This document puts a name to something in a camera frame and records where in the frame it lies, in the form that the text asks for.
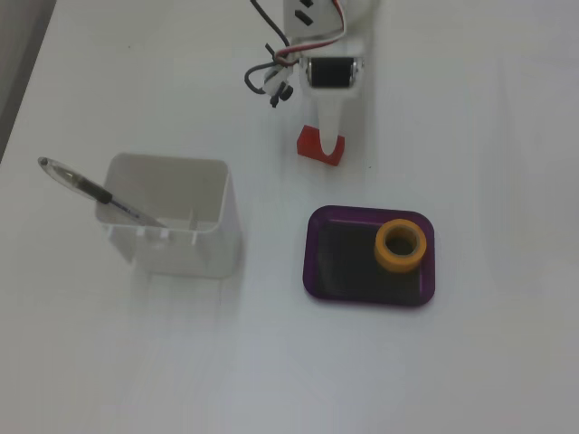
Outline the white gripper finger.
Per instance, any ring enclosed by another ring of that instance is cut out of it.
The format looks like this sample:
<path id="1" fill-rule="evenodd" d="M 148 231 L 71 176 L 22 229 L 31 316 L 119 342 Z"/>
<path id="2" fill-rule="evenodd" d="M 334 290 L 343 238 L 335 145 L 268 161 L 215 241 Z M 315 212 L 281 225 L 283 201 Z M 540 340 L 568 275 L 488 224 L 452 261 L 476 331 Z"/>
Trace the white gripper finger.
<path id="1" fill-rule="evenodd" d="M 319 139 L 325 155 L 332 155 L 337 147 L 343 106 L 344 101 L 339 98 L 317 100 Z"/>

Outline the white gripper body, black motor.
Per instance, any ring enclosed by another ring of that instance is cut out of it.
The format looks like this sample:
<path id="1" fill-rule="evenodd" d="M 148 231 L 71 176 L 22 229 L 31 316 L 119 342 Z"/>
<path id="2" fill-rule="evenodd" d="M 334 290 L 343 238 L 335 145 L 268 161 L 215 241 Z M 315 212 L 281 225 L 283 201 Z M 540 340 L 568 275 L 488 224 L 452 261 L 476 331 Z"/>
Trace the white gripper body, black motor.
<path id="1" fill-rule="evenodd" d="M 299 83 L 313 99 L 353 98 L 365 77 L 365 43 L 336 42 L 299 60 Z"/>

